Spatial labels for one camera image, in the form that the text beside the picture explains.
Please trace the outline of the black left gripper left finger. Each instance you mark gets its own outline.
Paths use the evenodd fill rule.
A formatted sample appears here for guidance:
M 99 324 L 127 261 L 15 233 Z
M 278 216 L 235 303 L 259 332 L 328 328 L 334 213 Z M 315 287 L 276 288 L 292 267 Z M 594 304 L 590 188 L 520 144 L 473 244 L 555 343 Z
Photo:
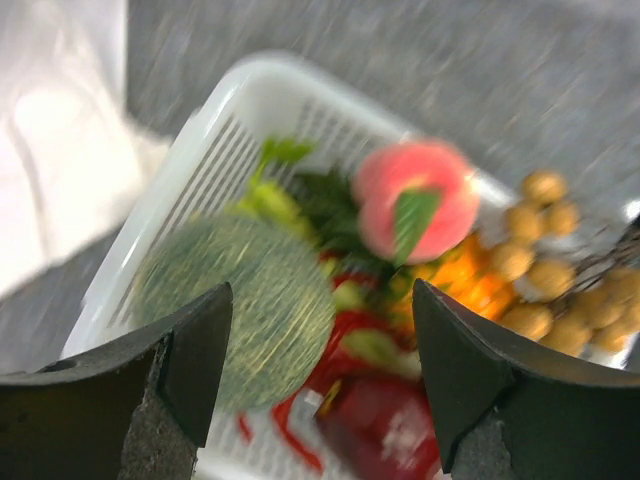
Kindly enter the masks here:
M 223 283 L 143 328 L 1 378 L 4 479 L 189 479 L 232 320 Z

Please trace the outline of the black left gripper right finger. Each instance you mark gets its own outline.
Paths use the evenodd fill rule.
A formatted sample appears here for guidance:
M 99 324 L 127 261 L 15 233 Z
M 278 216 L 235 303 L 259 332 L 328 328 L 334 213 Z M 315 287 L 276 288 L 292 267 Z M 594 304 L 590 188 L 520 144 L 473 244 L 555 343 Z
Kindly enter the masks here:
M 551 350 L 423 280 L 413 315 L 441 465 L 453 478 L 638 478 L 638 374 Z

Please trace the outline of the green netted melon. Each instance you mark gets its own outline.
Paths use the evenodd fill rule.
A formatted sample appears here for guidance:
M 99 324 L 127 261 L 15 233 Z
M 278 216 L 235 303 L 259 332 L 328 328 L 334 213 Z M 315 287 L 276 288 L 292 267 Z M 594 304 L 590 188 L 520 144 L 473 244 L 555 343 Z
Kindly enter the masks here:
M 328 344 L 336 307 L 312 247 L 240 214 L 186 223 L 146 259 L 133 282 L 139 325 L 160 319 L 227 282 L 233 320 L 216 407 L 272 407 L 295 393 Z

